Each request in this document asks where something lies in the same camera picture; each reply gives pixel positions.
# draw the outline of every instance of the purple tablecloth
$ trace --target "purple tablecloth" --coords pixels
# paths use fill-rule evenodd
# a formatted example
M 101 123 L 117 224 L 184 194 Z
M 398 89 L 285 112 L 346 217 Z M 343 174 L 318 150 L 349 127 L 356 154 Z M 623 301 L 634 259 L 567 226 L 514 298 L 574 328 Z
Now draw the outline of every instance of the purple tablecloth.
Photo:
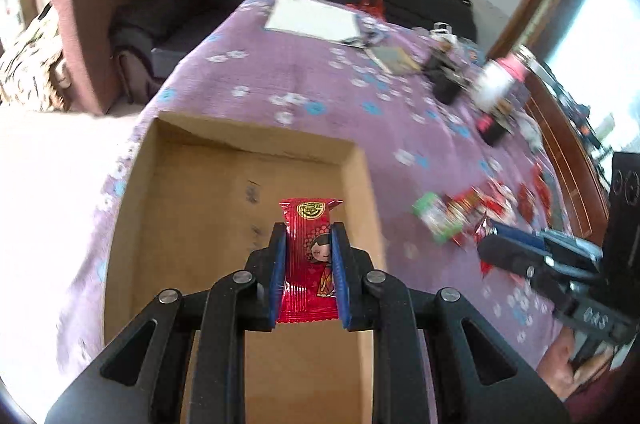
M 531 190 L 532 155 L 520 133 L 491 148 L 474 129 L 466 98 L 439 106 L 418 75 L 385 75 L 361 50 L 264 29 L 274 0 L 247 0 L 178 64 L 140 115 L 104 183 L 86 259 L 61 316 L 58 363 L 77 375 L 104 347 L 104 280 L 120 197 L 138 141 L 160 110 L 286 126 L 355 141 L 370 167 L 386 240 L 388 271 L 409 287 L 459 289 L 533 367 L 559 331 L 548 300 L 500 270 L 484 279 L 472 244 L 437 245 L 412 214 L 425 192 L 455 195 L 494 176 L 517 191 Z M 411 30 L 361 20 L 384 31 L 419 60 L 430 41 Z M 538 206 L 538 213 L 543 213 Z M 539 214 L 535 229 L 545 224 Z

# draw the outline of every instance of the white floor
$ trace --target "white floor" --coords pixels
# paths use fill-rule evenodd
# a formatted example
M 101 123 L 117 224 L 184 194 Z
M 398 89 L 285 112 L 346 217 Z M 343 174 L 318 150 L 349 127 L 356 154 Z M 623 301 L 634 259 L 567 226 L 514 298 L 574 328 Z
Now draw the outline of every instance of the white floor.
M 0 377 L 39 423 L 61 389 L 55 314 L 117 145 L 140 109 L 121 103 L 94 117 L 0 107 Z M 39 347 L 43 332 L 52 349 Z

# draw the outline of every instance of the cartoon girl illustration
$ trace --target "cartoon girl illustration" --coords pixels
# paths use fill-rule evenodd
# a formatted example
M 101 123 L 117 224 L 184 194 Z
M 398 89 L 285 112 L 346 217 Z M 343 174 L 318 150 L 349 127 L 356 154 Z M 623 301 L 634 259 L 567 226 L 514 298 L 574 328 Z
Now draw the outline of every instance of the cartoon girl illustration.
M 331 267 L 331 243 L 328 232 L 319 234 L 311 243 L 307 258 L 311 263 L 325 263 L 318 285 L 318 296 L 335 297 L 334 275 Z

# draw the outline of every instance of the yellow logo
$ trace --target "yellow logo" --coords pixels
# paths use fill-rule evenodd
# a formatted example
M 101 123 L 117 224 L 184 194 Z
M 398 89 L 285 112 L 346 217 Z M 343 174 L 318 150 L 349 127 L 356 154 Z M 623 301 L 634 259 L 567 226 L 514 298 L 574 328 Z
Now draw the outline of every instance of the yellow logo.
M 324 213 L 324 204 L 322 202 L 304 202 L 298 206 L 298 214 L 307 220 L 315 220 Z

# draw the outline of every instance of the silver bolt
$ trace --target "silver bolt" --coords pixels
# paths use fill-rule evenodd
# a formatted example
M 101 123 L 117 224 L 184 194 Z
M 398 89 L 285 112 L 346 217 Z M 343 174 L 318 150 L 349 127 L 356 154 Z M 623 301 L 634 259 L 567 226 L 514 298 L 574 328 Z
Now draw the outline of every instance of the silver bolt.
M 458 292 L 455 289 L 452 289 L 451 287 L 446 287 L 442 289 L 442 292 L 440 293 L 440 295 L 442 296 L 442 299 L 444 299 L 444 301 L 448 301 L 452 303 L 460 299 L 460 292 Z
M 234 281 L 236 283 L 249 283 L 254 276 L 247 270 L 239 270 L 234 274 Z
M 178 291 L 174 289 L 165 289 L 158 295 L 158 301 L 161 303 L 173 303 L 178 299 Z
M 386 274 L 381 270 L 370 270 L 367 272 L 367 281 L 370 283 L 382 283 L 386 279 Z

